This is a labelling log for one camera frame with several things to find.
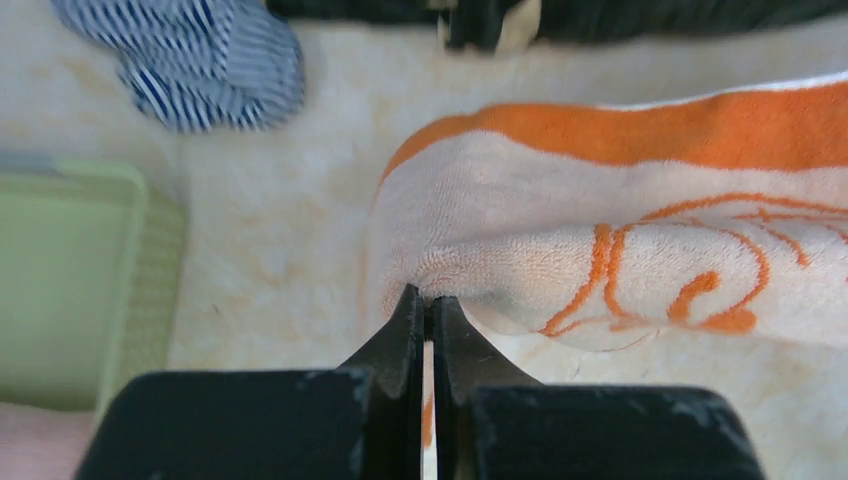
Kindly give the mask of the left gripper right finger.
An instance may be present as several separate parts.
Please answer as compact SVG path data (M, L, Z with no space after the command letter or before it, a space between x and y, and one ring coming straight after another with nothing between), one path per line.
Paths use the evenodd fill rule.
M546 385L433 302L442 479L761 479L736 411L691 386Z

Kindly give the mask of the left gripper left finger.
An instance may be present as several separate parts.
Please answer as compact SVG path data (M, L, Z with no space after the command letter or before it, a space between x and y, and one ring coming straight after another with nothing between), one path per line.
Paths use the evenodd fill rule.
M158 371L111 401L78 479L416 479L424 303L329 370Z

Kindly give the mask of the orange white towel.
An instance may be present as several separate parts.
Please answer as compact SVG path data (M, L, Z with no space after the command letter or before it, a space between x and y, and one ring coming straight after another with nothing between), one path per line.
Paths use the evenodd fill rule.
M363 267L366 331L414 285L584 350L667 328L843 347L847 76L435 121L383 173Z

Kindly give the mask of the pink towel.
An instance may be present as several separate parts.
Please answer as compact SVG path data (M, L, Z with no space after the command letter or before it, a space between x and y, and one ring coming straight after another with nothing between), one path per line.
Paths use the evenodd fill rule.
M95 429L91 412L1 405L1 477L70 480Z

